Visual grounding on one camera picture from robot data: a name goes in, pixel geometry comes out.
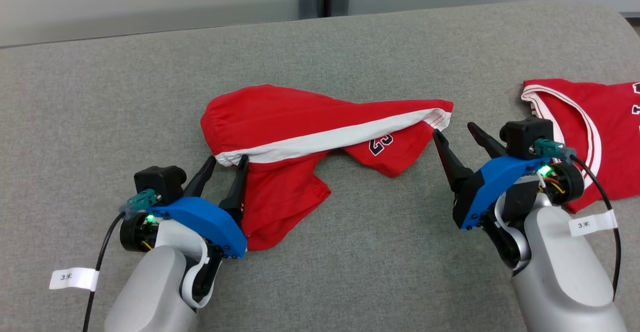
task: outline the white stripe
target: white stripe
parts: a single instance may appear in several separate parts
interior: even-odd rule
[[[549,111],[547,106],[544,104],[544,102],[542,102],[541,98],[538,96],[538,92],[548,93],[550,95],[553,95],[559,98],[560,100],[567,103],[574,109],[578,110],[580,115],[582,115],[582,119],[583,121],[585,121],[584,123],[587,128],[587,141],[588,141],[587,159],[586,159],[587,161],[585,161],[585,164],[589,166],[590,170],[593,172],[594,175],[598,175],[598,171],[600,170],[600,165],[602,162],[602,142],[601,142],[600,134],[598,132],[598,128],[596,127],[595,123],[592,121],[589,115],[585,112],[585,110],[583,110],[582,107],[580,107],[580,105],[578,105],[576,102],[571,100],[571,98],[567,97],[565,94],[560,93],[555,89],[551,89],[542,85],[527,86],[524,89],[524,91],[522,91],[522,96],[521,96],[522,100],[537,103],[537,109],[538,110],[542,109],[544,111],[542,114],[546,116],[544,118],[548,118],[549,120],[552,120],[554,125],[557,125],[558,123],[556,122],[556,119],[553,118],[551,111]],[[592,179],[587,175],[586,171],[582,172],[582,176],[584,178],[584,188],[586,189],[587,187],[590,186],[590,184],[592,184]]]
[[[416,125],[420,121],[425,121],[434,129],[444,130],[449,125],[450,119],[451,113],[439,108],[412,111],[359,125],[275,141],[262,146],[221,152],[215,155],[215,159],[222,166],[238,164],[242,155],[249,155],[249,161],[252,163],[274,163],[380,138]]]

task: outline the gray couch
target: gray couch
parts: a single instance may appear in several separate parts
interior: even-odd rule
[[[488,157],[466,123],[497,135],[529,114],[522,81],[546,77],[640,80],[640,39],[603,7],[525,2],[0,49],[0,331],[81,329],[87,291],[48,291],[51,273],[94,266],[134,172],[199,168],[210,155],[199,118],[215,96],[269,83],[355,102],[445,98],[445,134],[475,169]],[[332,195],[275,248],[222,264],[202,331],[525,330],[489,238],[451,219],[433,144],[397,179],[339,152],[316,173]],[[219,202],[232,180],[217,169],[203,197]],[[629,331],[640,330],[639,203],[614,202]],[[611,274],[612,234],[589,240]],[[141,257],[112,239],[90,331]]]

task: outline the red shorts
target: red shorts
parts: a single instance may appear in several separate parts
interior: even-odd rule
[[[395,177],[448,126],[453,103],[405,100],[355,104],[272,85],[211,100],[201,119],[218,163],[249,156],[242,229],[249,250],[275,246],[331,191],[314,175],[330,150]]]

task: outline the white label tag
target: white label tag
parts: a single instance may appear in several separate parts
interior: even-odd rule
[[[613,210],[569,221],[569,230],[571,231],[571,236],[574,237],[616,227],[618,227],[618,222]]]
[[[67,287],[77,287],[95,291],[98,284],[98,271],[92,268],[59,269],[51,274],[48,289],[59,290]]]

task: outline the red jersey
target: red jersey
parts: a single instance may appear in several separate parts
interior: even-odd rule
[[[343,148],[395,177],[418,159],[434,129],[448,126],[452,109],[445,100],[355,104],[262,85],[214,98],[200,124],[218,163],[249,156],[242,229],[249,250],[263,250],[329,196],[314,169],[330,150]]]
[[[535,116],[553,121],[553,139],[576,149],[608,197],[640,195],[640,82],[528,80],[521,98]],[[572,212],[601,200],[591,178],[582,175],[585,191],[567,205]]]

